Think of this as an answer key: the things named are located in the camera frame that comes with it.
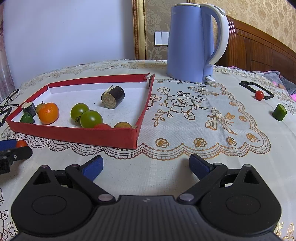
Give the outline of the red cherry tomato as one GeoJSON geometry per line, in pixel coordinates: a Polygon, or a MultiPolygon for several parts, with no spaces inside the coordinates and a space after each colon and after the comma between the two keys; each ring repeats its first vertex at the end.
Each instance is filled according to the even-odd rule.
{"type": "Polygon", "coordinates": [[[98,129],[101,129],[101,130],[110,130],[110,129],[112,129],[112,127],[110,125],[105,124],[105,123],[96,124],[94,126],[94,128],[98,128],[98,129]]]}
{"type": "Polygon", "coordinates": [[[26,146],[28,146],[28,144],[24,140],[19,140],[19,141],[16,142],[16,147],[17,148],[26,147],[26,146]]]}
{"type": "Polygon", "coordinates": [[[258,101],[261,101],[264,99],[264,93],[261,91],[261,90],[257,90],[255,92],[255,98],[258,100],[258,101]]]}

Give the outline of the green pepper piece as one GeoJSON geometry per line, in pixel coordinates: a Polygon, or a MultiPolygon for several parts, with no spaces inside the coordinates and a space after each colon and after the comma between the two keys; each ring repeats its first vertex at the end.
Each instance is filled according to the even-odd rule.
{"type": "Polygon", "coordinates": [[[29,113],[24,113],[20,119],[20,123],[34,124],[35,120],[29,113]]]}

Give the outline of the dark sugarcane piece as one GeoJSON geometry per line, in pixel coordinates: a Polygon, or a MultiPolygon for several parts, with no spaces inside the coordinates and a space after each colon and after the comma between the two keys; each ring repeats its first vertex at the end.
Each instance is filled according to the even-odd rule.
{"type": "Polygon", "coordinates": [[[34,117],[37,114],[36,107],[32,101],[30,102],[25,102],[21,106],[22,110],[24,113],[30,114],[32,117],[34,117]]]}
{"type": "Polygon", "coordinates": [[[102,94],[101,101],[106,108],[114,109],[124,98],[125,92],[120,86],[111,86],[102,94]]]}

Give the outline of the green tomato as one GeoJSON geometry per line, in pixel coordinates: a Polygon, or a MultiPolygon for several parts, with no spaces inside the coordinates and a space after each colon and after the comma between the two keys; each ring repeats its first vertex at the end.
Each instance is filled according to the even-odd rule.
{"type": "Polygon", "coordinates": [[[72,107],[70,111],[70,116],[74,122],[78,123],[80,121],[82,114],[84,114],[88,110],[89,107],[86,104],[77,103],[72,107]]]}
{"type": "Polygon", "coordinates": [[[103,118],[101,114],[95,110],[86,111],[80,118],[82,128],[94,128],[94,126],[99,123],[103,123],[103,118]]]}

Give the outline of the small brown longan fruit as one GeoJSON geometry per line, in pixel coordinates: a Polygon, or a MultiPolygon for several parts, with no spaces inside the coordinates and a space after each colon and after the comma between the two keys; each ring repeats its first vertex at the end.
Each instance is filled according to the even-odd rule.
{"type": "Polygon", "coordinates": [[[132,128],[132,125],[125,121],[121,121],[117,123],[113,128],[132,128]]]}

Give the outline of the orange mandarin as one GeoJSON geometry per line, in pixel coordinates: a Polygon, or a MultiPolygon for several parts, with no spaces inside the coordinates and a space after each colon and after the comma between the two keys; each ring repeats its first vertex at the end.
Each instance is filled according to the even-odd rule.
{"type": "Polygon", "coordinates": [[[53,102],[46,103],[46,105],[39,111],[38,117],[42,124],[52,124],[59,118],[59,108],[53,102]]]}

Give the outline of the brown kiwi fruit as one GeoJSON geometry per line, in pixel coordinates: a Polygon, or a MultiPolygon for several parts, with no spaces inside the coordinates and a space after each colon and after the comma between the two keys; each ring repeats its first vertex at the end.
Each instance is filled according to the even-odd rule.
{"type": "Polygon", "coordinates": [[[42,102],[36,106],[36,113],[39,114],[39,111],[45,106],[46,104],[42,102]]]}

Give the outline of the pink patterned curtain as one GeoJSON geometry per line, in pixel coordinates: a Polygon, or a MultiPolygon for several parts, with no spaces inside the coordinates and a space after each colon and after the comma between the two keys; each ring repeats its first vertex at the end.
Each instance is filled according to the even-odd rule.
{"type": "Polygon", "coordinates": [[[11,76],[10,67],[4,48],[4,5],[1,4],[1,37],[0,37],[0,89],[1,100],[6,98],[13,90],[15,85],[11,76]]]}

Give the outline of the cream embroidered tablecloth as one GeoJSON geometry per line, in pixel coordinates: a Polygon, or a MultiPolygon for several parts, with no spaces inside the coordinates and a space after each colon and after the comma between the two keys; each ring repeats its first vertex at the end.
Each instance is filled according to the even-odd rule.
{"type": "Polygon", "coordinates": [[[1,240],[17,235],[11,205],[42,164],[58,170],[101,155],[104,169],[95,183],[112,195],[178,196],[197,182],[188,166],[192,153],[229,168],[252,164],[281,204],[275,234],[295,240],[295,102],[277,96],[258,101],[254,93],[239,85],[251,78],[235,69],[215,67],[214,83],[189,84],[168,78],[164,61],[83,64],[44,73],[22,84],[15,102],[22,103],[52,82],[144,73],[156,77],[136,150],[60,142],[1,127],[1,139],[24,140],[33,150],[29,160],[15,162],[11,172],[1,176],[1,240]],[[279,103],[287,110],[282,121],[272,116],[279,103]]]}

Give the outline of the red shallow cardboard tray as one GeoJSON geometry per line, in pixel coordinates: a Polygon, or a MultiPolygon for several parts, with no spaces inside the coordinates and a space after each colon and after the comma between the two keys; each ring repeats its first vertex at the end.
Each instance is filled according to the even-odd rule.
{"type": "Polygon", "coordinates": [[[17,133],[103,147],[135,149],[154,76],[86,77],[45,85],[7,118],[17,133]]]}

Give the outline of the green cucumber piece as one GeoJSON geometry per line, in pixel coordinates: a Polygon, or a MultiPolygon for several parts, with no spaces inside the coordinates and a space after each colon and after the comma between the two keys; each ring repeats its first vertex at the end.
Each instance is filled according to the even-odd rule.
{"type": "Polygon", "coordinates": [[[282,104],[278,104],[276,108],[274,109],[272,116],[277,120],[277,121],[282,121],[284,117],[287,115],[287,110],[282,104]]]}

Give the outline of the blue electric kettle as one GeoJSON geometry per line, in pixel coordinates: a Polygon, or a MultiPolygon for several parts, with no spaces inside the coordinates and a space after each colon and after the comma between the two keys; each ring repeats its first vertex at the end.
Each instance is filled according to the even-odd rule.
{"type": "Polygon", "coordinates": [[[213,4],[176,4],[171,8],[166,73],[188,82],[213,81],[213,66],[229,39],[226,13],[213,4]]]}

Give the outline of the pink and grey bedding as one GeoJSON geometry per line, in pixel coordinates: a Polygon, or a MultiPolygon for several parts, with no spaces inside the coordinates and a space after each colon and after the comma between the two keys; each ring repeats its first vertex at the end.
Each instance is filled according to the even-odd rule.
{"type": "Polygon", "coordinates": [[[251,82],[266,88],[274,94],[274,97],[277,96],[281,101],[295,102],[295,84],[283,77],[279,71],[246,71],[235,66],[231,66],[230,69],[235,69],[239,73],[244,74],[244,77],[251,78],[251,82]]]}

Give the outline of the wooden headboard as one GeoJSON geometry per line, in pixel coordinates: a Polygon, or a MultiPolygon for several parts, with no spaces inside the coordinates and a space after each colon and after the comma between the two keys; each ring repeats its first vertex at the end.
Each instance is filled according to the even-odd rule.
{"type": "Polygon", "coordinates": [[[295,52],[288,46],[242,21],[227,16],[228,46],[217,65],[247,71],[277,70],[295,83],[295,52]]]}

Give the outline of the white wall switch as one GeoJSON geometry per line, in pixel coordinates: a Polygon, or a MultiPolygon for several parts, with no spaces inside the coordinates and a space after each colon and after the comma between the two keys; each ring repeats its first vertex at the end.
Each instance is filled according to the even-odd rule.
{"type": "Polygon", "coordinates": [[[169,32],[155,32],[154,44],[156,46],[167,46],[169,42],[169,32]]]}

